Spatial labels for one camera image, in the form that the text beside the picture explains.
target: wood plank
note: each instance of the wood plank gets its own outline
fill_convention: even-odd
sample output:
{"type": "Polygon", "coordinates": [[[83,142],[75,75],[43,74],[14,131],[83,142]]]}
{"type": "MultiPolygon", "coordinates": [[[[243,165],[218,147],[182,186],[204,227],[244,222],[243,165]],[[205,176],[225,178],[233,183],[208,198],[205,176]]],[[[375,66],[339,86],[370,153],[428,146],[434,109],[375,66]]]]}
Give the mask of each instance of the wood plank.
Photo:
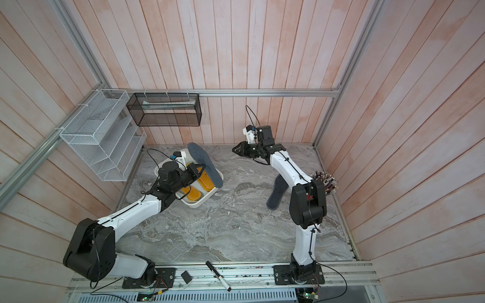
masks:
{"type": "Polygon", "coordinates": [[[345,136],[340,136],[343,126],[349,118],[349,113],[355,107],[360,95],[364,91],[370,78],[369,75],[374,74],[377,66],[381,62],[386,49],[390,45],[402,21],[411,8],[413,1],[393,1],[384,8],[382,18],[379,20],[379,26],[375,29],[374,39],[369,41],[367,49],[357,66],[354,76],[348,82],[351,90],[346,90],[342,96],[342,100],[337,107],[337,110],[330,120],[328,130],[323,135],[322,144],[320,147],[320,155],[323,162],[328,167],[333,161],[334,154],[338,152],[333,148],[335,143],[339,144],[345,140],[345,136]]]}
{"type": "Polygon", "coordinates": [[[99,218],[36,175],[33,175],[29,179],[29,183],[18,192],[74,224],[78,224],[86,218],[93,220],[99,218]]]}
{"type": "Polygon", "coordinates": [[[64,67],[50,50],[47,43],[42,39],[27,15],[22,11],[22,8],[16,2],[2,1],[0,2],[0,11],[46,70],[49,71],[71,102],[78,102],[78,100],[82,99],[82,93],[64,70],[64,67]]]}
{"type": "Polygon", "coordinates": [[[61,143],[57,150],[59,150],[66,158],[68,158],[78,169],[80,169],[88,178],[96,183],[111,199],[117,201],[120,195],[120,190],[112,182],[100,182],[99,177],[91,170],[91,168],[82,161],[81,158],[66,144],[61,143]]]}
{"type": "Polygon", "coordinates": [[[200,130],[202,131],[202,139],[204,144],[212,144],[212,130],[210,126],[209,101],[207,97],[200,97],[200,110],[202,118],[200,120],[200,130]]]}
{"type": "Polygon", "coordinates": [[[214,7],[211,0],[194,2],[206,88],[219,88],[219,67],[215,36],[214,7]]]}
{"type": "MultiPolygon", "coordinates": [[[[286,1],[281,0],[268,0],[266,4],[259,88],[273,88],[285,4],[286,1]]],[[[264,115],[260,116],[260,119],[267,120],[264,115]]]]}
{"type": "Polygon", "coordinates": [[[468,296],[453,296],[446,298],[434,298],[425,300],[404,301],[405,303],[483,303],[485,301],[485,294],[468,295],[468,296]]]}
{"type": "Polygon", "coordinates": [[[482,175],[428,207],[425,206],[431,201],[425,197],[422,205],[417,202],[414,207],[415,211],[423,208],[421,211],[359,243],[363,257],[376,258],[484,214],[484,182],[482,175]]]}
{"type": "Polygon", "coordinates": [[[393,154],[389,159],[375,172],[374,177],[366,181],[355,193],[346,201],[353,204],[354,199],[367,199],[380,187],[382,187],[387,180],[397,174],[411,159],[419,155],[426,147],[428,147],[434,140],[438,139],[447,129],[461,119],[463,115],[472,109],[485,96],[485,91],[480,87],[480,77],[484,73],[485,66],[477,70],[477,72],[465,82],[463,87],[459,89],[448,102],[445,103],[436,115],[430,118],[429,122],[424,123],[414,135],[404,143],[401,148],[393,154]],[[449,117],[449,120],[444,121],[443,117],[449,117]]]}
{"type": "Polygon", "coordinates": [[[347,51],[344,54],[343,60],[340,64],[335,80],[330,87],[338,87],[341,84],[345,71],[347,70],[350,60],[352,59],[354,50],[357,47],[357,44],[359,43],[360,37],[364,32],[364,27],[372,13],[372,8],[374,7],[376,2],[377,0],[367,0],[364,10],[360,15],[359,22],[357,23],[357,27],[354,31],[354,35],[352,36],[352,39],[350,40],[350,44],[347,48],[347,51]]]}
{"type": "Polygon", "coordinates": [[[307,43],[310,24],[313,19],[313,12],[315,11],[315,5],[316,0],[303,1],[285,88],[296,87],[296,81],[298,79],[298,73],[300,71],[300,65],[303,59],[303,52],[305,50],[305,48],[302,46],[306,45],[307,43]]]}
{"type": "Polygon", "coordinates": [[[9,155],[15,161],[21,163],[33,151],[33,147],[22,140],[17,134],[0,122],[0,150],[9,155]]]}
{"type": "Polygon", "coordinates": [[[300,20],[303,0],[286,1],[281,37],[279,39],[278,56],[276,61],[275,80],[273,88],[285,88],[288,71],[290,69],[291,55],[296,39],[296,30],[300,20]]]}
{"type": "Polygon", "coordinates": [[[354,0],[350,4],[347,17],[345,18],[345,22],[339,35],[339,39],[337,41],[337,44],[335,45],[335,50],[328,64],[321,88],[332,87],[340,65],[342,64],[343,57],[350,45],[352,36],[356,31],[359,18],[362,15],[366,2],[367,0],[354,0]]]}
{"type": "MultiPolygon", "coordinates": [[[[384,165],[384,162],[392,157],[392,154],[397,151],[397,149],[426,121],[426,119],[430,117],[430,115],[432,115],[435,110],[438,109],[438,107],[440,107],[444,100],[447,100],[447,98],[453,93],[451,99],[449,101],[445,101],[445,104],[454,103],[457,98],[460,98],[461,94],[466,93],[464,87],[470,87],[471,85],[474,85],[473,81],[476,81],[477,79],[476,74],[483,73],[483,69],[485,68],[485,66],[480,67],[475,72],[475,74],[470,76],[468,80],[465,81],[465,79],[484,59],[482,56],[483,50],[480,49],[480,45],[481,43],[476,43],[467,52],[467,54],[449,72],[445,79],[436,87],[436,89],[434,89],[433,92],[431,92],[431,94],[423,101],[418,109],[389,139],[384,147],[382,147],[382,149],[378,153],[376,153],[376,155],[369,162],[369,164],[367,164],[367,166],[364,166],[363,164],[360,164],[359,161],[356,161],[349,168],[349,170],[346,172],[343,178],[340,179],[341,181],[339,182],[339,184],[342,183],[342,187],[344,188],[340,195],[343,201],[346,201],[354,192],[357,191],[357,189],[359,189],[364,184],[365,180],[369,179],[372,174],[374,174],[379,169],[379,167],[384,165]]],[[[460,112],[464,114],[467,110],[471,108],[469,107],[468,101],[473,102],[474,105],[481,100],[482,96],[485,96],[485,93],[482,91],[481,87],[477,87],[476,84],[473,91],[469,93],[472,93],[472,95],[470,96],[471,99],[463,100],[463,107],[460,106],[459,109],[454,110],[455,112],[460,112]]]]}
{"type": "Polygon", "coordinates": [[[150,68],[153,81],[155,82],[155,88],[165,89],[166,86],[165,80],[163,79],[162,69],[160,68],[160,63],[158,62],[157,54],[155,53],[152,38],[150,37],[150,32],[148,31],[142,6],[137,0],[127,0],[127,5],[136,29],[136,33],[138,35],[138,39],[140,40],[143,52],[145,53],[146,61],[148,63],[148,67],[150,68]]]}
{"type": "Polygon", "coordinates": [[[474,255],[381,279],[381,283],[390,302],[481,292],[484,261],[485,254],[474,255]]]}
{"type": "Polygon", "coordinates": [[[3,212],[0,219],[0,239],[3,247],[62,263],[69,241],[6,216],[3,212]]]}
{"type": "MultiPolygon", "coordinates": [[[[340,140],[337,140],[332,147],[333,152],[340,148],[339,154],[336,156],[338,159],[334,159],[334,162],[341,161],[342,155],[345,156],[345,153],[350,150],[450,3],[450,0],[435,2],[430,9],[433,1],[416,1],[411,6],[382,61],[350,113],[340,132],[340,140]]],[[[340,180],[341,171],[334,171],[335,173],[340,180]]]]}
{"type": "Polygon", "coordinates": [[[234,143],[234,109],[233,98],[221,97],[222,130],[224,144],[234,143]]]}
{"type": "Polygon", "coordinates": [[[143,88],[157,88],[126,1],[108,0],[108,4],[143,88]]]}
{"type": "Polygon", "coordinates": [[[39,303],[61,302],[64,297],[65,287],[46,285],[16,279],[0,277],[0,292],[6,301],[18,300],[18,292],[15,289],[28,289],[22,294],[22,300],[39,303]]]}
{"type": "MultiPolygon", "coordinates": [[[[456,26],[458,30],[455,35],[446,35],[446,37],[441,40],[441,43],[437,43],[433,40],[424,43],[421,50],[403,73],[394,89],[391,90],[379,109],[375,111],[372,119],[370,119],[369,123],[365,126],[365,129],[355,141],[352,148],[350,148],[348,154],[346,151],[349,150],[349,148],[342,148],[333,163],[329,166],[328,169],[334,170],[336,173],[334,175],[337,178],[340,177],[353,163],[352,159],[356,159],[366,146],[371,145],[370,141],[373,137],[375,137],[376,140],[379,139],[379,136],[376,134],[380,129],[390,133],[388,137],[397,131],[399,126],[412,114],[414,109],[419,106],[453,66],[463,57],[469,48],[473,46],[476,40],[485,31],[485,22],[483,22],[482,26],[476,24],[478,16],[481,16],[482,13],[485,13],[485,3],[483,8],[477,5],[477,7],[470,13],[469,17],[463,21],[462,26],[459,28],[458,25],[456,26]],[[463,33],[470,30],[471,32],[469,35],[467,34],[463,37],[463,33]],[[389,118],[393,112],[395,112],[395,115],[399,112],[403,113],[400,114],[400,119],[395,117],[389,118]],[[389,120],[389,123],[383,127],[383,124],[385,124],[387,120],[389,120]]],[[[443,27],[440,26],[441,24],[442,23],[439,23],[436,29],[442,30],[443,27]]],[[[432,32],[430,38],[438,34],[444,33],[440,33],[439,31],[432,32]]],[[[346,144],[349,143],[347,146],[350,146],[353,141],[354,140],[348,140],[346,142],[346,144]]]]}
{"type": "Polygon", "coordinates": [[[52,6],[48,2],[41,0],[37,0],[37,4],[41,7],[42,11],[49,20],[49,23],[52,25],[56,33],[61,38],[65,47],[68,49],[69,54],[72,56],[79,69],[82,71],[82,74],[84,75],[90,86],[92,88],[96,87],[98,85],[98,80],[96,79],[96,76],[86,63],[85,59],[81,55],[80,50],[74,43],[72,37],[67,32],[67,29],[65,28],[61,19],[56,15],[56,12],[52,8],[52,6]]]}
{"type": "MultiPolygon", "coordinates": [[[[116,61],[116,58],[114,57],[114,54],[113,54],[113,51],[111,50],[111,48],[110,47],[107,48],[108,52],[106,53],[106,56],[108,56],[110,58],[110,60],[107,60],[105,58],[105,55],[101,54],[101,50],[103,48],[99,47],[97,45],[97,43],[95,42],[94,37],[91,35],[88,27],[86,26],[86,23],[83,20],[83,17],[81,16],[80,10],[78,10],[78,8],[76,7],[73,0],[65,0],[65,3],[67,5],[70,13],[73,16],[80,33],[83,35],[84,39],[86,40],[87,45],[89,46],[90,50],[93,52],[93,55],[96,58],[96,61],[98,62],[99,67],[103,71],[104,76],[106,77],[106,80],[108,81],[108,84],[113,88],[128,87],[128,83],[126,82],[125,76],[121,72],[121,68],[119,67],[118,61],[116,61]],[[117,76],[113,76],[113,74],[111,72],[110,65],[115,67],[119,71],[119,74],[117,76]]],[[[89,6],[89,10],[90,10],[90,14],[93,16],[94,12],[92,11],[91,6],[89,6]]],[[[92,24],[90,26],[91,27],[94,27],[94,26],[99,27],[99,23],[92,24]]],[[[104,43],[101,43],[103,46],[106,46],[106,45],[109,46],[109,44],[106,41],[106,37],[103,36],[102,38],[100,38],[100,41],[104,42],[104,43]]]]}
{"type": "MultiPolygon", "coordinates": [[[[249,49],[247,59],[247,88],[259,88],[261,57],[263,52],[266,0],[251,0],[249,13],[249,49]]],[[[255,99],[247,99],[256,112],[255,99]]]]}
{"type": "Polygon", "coordinates": [[[76,225],[71,221],[64,219],[20,194],[15,195],[2,212],[67,241],[71,241],[74,230],[76,229],[76,225]]]}
{"type": "MultiPolygon", "coordinates": [[[[206,88],[194,3],[190,0],[178,0],[177,4],[194,88],[206,88]]],[[[202,144],[200,127],[190,127],[189,130],[192,142],[202,144]]]]}
{"type": "Polygon", "coordinates": [[[90,0],[92,9],[131,89],[143,88],[108,0],[90,0]]]}
{"type": "Polygon", "coordinates": [[[0,247],[0,271],[3,277],[33,282],[49,282],[51,285],[67,287],[73,271],[62,263],[27,255],[0,247]]]}
{"type": "Polygon", "coordinates": [[[48,159],[62,170],[66,175],[72,178],[77,184],[84,188],[94,198],[103,203],[108,209],[114,209],[116,206],[115,198],[111,198],[99,188],[88,176],[79,168],[69,161],[60,151],[54,150],[48,159]]]}
{"type": "Polygon", "coordinates": [[[480,121],[479,118],[483,114],[485,114],[485,102],[480,103],[439,139],[429,145],[369,199],[357,199],[356,197],[363,203],[344,203],[342,210],[346,215],[349,227],[354,229],[359,226],[477,144],[485,137],[485,121],[480,121]],[[466,131],[470,127],[476,128],[477,131],[466,131]]]}
{"type": "MultiPolygon", "coordinates": [[[[232,28],[232,87],[247,87],[250,0],[231,2],[232,28]]],[[[234,142],[244,140],[242,129],[246,124],[246,98],[233,98],[234,142]]]]}
{"type": "Polygon", "coordinates": [[[36,27],[40,36],[44,39],[47,45],[49,45],[49,48],[64,67],[67,74],[71,77],[81,94],[83,96],[86,95],[91,90],[92,86],[88,83],[81,69],[69,53],[69,50],[67,50],[63,41],[47,19],[47,16],[42,12],[42,8],[38,5],[36,0],[19,0],[17,2],[32,24],[36,27]]]}
{"type": "Polygon", "coordinates": [[[372,260],[378,277],[388,277],[485,251],[481,216],[372,260]]]}
{"type": "Polygon", "coordinates": [[[322,116],[322,111],[327,102],[329,102],[327,97],[317,97],[317,99],[315,100],[315,104],[313,105],[311,114],[308,117],[307,127],[305,128],[305,132],[303,133],[303,137],[301,139],[302,142],[313,142],[313,133],[315,131],[318,131],[318,128],[320,128],[320,124],[323,122],[323,120],[319,120],[319,118],[322,116]]]}
{"type": "Polygon", "coordinates": [[[38,146],[44,137],[33,128],[24,118],[14,111],[2,98],[0,98],[0,121],[22,138],[30,146],[38,146]]]}
{"type": "Polygon", "coordinates": [[[286,120],[288,119],[288,115],[290,113],[291,99],[293,98],[283,97],[283,102],[281,103],[281,111],[278,119],[278,128],[275,135],[276,143],[283,142],[283,135],[285,134],[286,128],[286,120]]]}
{"type": "MultiPolygon", "coordinates": [[[[247,62],[249,39],[250,0],[231,1],[231,34],[232,34],[232,87],[247,87],[247,62]]],[[[234,102],[234,109],[241,102],[234,102]]]]}
{"type": "Polygon", "coordinates": [[[163,26],[162,16],[157,4],[157,0],[145,0],[140,2],[145,15],[151,40],[162,69],[165,85],[168,89],[178,89],[177,76],[175,75],[174,64],[168,47],[165,27],[163,26]]]}
{"type": "Polygon", "coordinates": [[[10,77],[11,80],[9,82],[13,81],[15,83],[14,86],[18,86],[32,100],[31,102],[49,117],[50,121],[55,124],[60,123],[66,116],[64,109],[66,112],[69,112],[74,108],[74,105],[71,102],[63,104],[62,107],[57,104],[32,73],[30,73],[27,67],[1,39],[0,52],[2,53],[0,68],[10,77]]]}
{"type": "Polygon", "coordinates": [[[58,104],[72,103],[2,14],[0,14],[0,37],[19,60],[29,67],[30,72],[58,104]]]}
{"type": "Polygon", "coordinates": [[[212,129],[212,143],[223,144],[224,134],[222,126],[221,98],[208,97],[210,127],[212,129]]]}
{"type": "Polygon", "coordinates": [[[17,168],[19,163],[2,151],[0,151],[0,163],[0,183],[3,183],[15,168],[17,168]]]}
{"type": "MultiPolygon", "coordinates": [[[[381,169],[375,174],[375,178],[389,178],[386,177],[387,174],[382,174],[384,171],[389,172],[389,170],[395,170],[394,174],[399,171],[405,164],[407,164],[411,158],[415,157],[422,150],[424,150],[432,141],[444,133],[450,126],[452,126],[458,119],[460,119],[467,111],[476,106],[481,98],[485,96],[485,90],[481,85],[481,80],[483,75],[481,73],[485,72],[485,66],[480,68],[473,76],[469,78],[459,90],[457,90],[452,97],[450,97],[413,135],[408,142],[406,142],[399,150],[396,152],[388,162],[386,162],[381,169]]],[[[442,175],[448,169],[443,169],[439,171],[435,176],[442,175]]],[[[429,183],[429,179],[423,182],[421,185],[413,189],[408,194],[404,195],[402,198],[398,199],[395,203],[391,204],[389,207],[385,208],[383,211],[370,218],[364,222],[361,226],[352,231],[354,239],[360,242],[377,232],[391,226],[392,224],[402,220],[407,215],[411,213],[404,212],[403,209],[398,210],[397,205],[402,205],[399,203],[402,199],[409,201],[409,207],[412,208],[414,202],[411,202],[412,197],[417,197],[414,193],[421,192],[421,189],[427,189],[423,187],[429,183]]],[[[451,187],[449,191],[454,190],[456,187],[451,187]]],[[[448,186],[442,190],[445,192],[440,196],[435,196],[440,194],[441,191],[429,191],[426,194],[422,193],[419,200],[421,202],[428,201],[428,196],[431,196],[431,201],[435,201],[441,196],[445,195],[449,191],[446,191],[448,186]]]]}

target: aluminum rail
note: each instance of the aluminum rail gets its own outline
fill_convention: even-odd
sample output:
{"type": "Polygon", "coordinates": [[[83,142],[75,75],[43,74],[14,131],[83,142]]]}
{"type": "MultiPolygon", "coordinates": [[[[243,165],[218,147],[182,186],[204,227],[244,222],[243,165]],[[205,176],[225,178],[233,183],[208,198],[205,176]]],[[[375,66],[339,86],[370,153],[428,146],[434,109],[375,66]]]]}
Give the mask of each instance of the aluminum rail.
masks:
{"type": "Polygon", "coordinates": [[[364,32],[362,33],[361,37],[359,38],[359,42],[357,44],[356,49],[354,50],[354,53],[352,54],[352,58],[350,60],[349,66],[345,70],[345,73],[343,75],[342,82],[339,85],[339,94],[332,100],[332,103],[330,104],[330,107],[327,111],[327,114],[325,115],[325,118],[323,119],[323,123],[320,125],[320,128],[317,132],[317,137],[315,139],[315,142],[313,143],[314,146],[319,146],[320,143],[322,142],[323,134],[328,128],[328,125],[330,124],[330,119],[332,118],[333,114],[335,113],[335,110],[337,108],[337,105],[340,102],[340,99],[343,96],[343,93],[347,89],[348,83],[350,78],[355,72],[355,69],[360,62],[362,55],[365,51],[365,48],[367,44],[369,43],[369,40],[371,39],[371,35],[375,30],[375,25],[377,24],[377,21],[379,19],[379,16],[381,15],[381,12],[384,9],[385,4],[387,3],[386,0],[377,0],[374,4],[374,7],[372,8],[371,14],[369,18],[367,19],[366,25],[364,27],[364,32]]]}
{"type": "Polygon", "coordinates": [[[199,94],[199,97],[336,97],[338,89],[126,89],[133,93],[199,94]]]}

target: white wire mesh shelf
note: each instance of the white wire mesh shelf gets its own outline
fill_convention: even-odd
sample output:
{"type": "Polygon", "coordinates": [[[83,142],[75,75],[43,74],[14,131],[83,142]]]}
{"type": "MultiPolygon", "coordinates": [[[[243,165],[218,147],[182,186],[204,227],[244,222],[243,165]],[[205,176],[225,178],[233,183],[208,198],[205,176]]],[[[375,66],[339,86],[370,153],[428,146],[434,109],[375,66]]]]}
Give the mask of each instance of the white wire mesh shelf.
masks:
{"type": "Polygon", "coordinates": [[[61,138],[103,181],[126,181],[146,134],[136,135],[130,116],[116,121],[128,102],[122,90],[100,90],[61,133],[61,138]]]}

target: gray marble surface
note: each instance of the gray marble surface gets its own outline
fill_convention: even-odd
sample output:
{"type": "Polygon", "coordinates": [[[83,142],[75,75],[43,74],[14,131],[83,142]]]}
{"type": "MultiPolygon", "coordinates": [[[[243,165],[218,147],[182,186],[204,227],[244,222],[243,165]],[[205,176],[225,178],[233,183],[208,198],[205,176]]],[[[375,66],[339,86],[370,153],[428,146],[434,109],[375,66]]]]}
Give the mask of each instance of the gray marble surface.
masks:
{"type": "MultiPolygon", "coordinates": [[[[152,146],[167,155],[184,146],[152,146]]],[[[269,210],[266,200],[273,189],[277,171],[271,166],[232,153],[230,145],[202,146],[214,166],[224,175],[224,185],[198,208],[180,201],[164,212],[134,227],[116,244],[119,252],[143,255],[157,263],[184,261],[288,262],[295,245],[295,227],[288,212],[288,189],[277,210],[269,210]]],[[[313,148],[286,144],[291,158],[308,175],[321,170],[313,148]]],[[[150,154],[158,163],[165,159],[150,154]]],[[[146,154],[136,172],[125,205],[142,197],[155,181],[155,162],[146,154]]],[[[337,218],[335,202],[327,197],[327,216],[317,235],[318,260],[352,260],[337,218]]]]}

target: white tray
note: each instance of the white tray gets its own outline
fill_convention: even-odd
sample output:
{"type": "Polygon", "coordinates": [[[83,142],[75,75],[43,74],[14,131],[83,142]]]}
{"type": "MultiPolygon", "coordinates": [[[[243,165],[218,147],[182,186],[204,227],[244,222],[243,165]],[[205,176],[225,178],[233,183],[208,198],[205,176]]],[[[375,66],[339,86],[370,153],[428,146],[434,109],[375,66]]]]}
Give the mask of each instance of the white tray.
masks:
{"type": "MultiPolygon", "coordinates": [[[[190,163],[190,162],[194,162],[195,164],[197,164],[197,162],[192,158],[192,156],[190,155],[189,153],[189,150],[187,148],[184,148],[184,149],[181,149],[180,150],[181,152],[185,152],[185,158],[177,158],[176,160],[177,161],[180,161],[183,163],[183,165],[187,165],[187,163],[190,163]]],[[[172,161],[170,159],[166,159],[165,161],[162,161],[161,163],[158,164],[158,166],[162,167],[162,165],[168,161],[172,161]]],[[[183,170],[185,169],[186,167],[182,166],[181,163],[178,164],[178,166],[183,170]]],[[[221,179],[224,180],[224,176],[222,175],[222,173],[216,168],[217,172],[219,173],[219,175],[221,176],[221,179]]],[[[158,177],[158,167],[155,167],[154,169],[154,173],[155,173],[155,176],[158,177]]],[[[204,202],[207,201],[207,199],[209,199],[216,191],[218,191],[219,189],[217,187],[214,187],[211,191],[206,191],[200,184],[198,181],[194,182],[191,184],[191,186],[193,188],[196,188],[200,191],[200,193],[202,194],[202,197],[200,198],[200,200],[198,201],[189,201],[189,199],[187,199],[186,197],[185,198],[182,198],[182,202],[185,203],[188,207],[190,208],[197,208],[199,206],[201,206],[204,202]]],[[[178,191],[175,193],[175,195],[177,196],[177,198],[180,199],[180,197],[183,196],[183,194],[178,191]]]]}

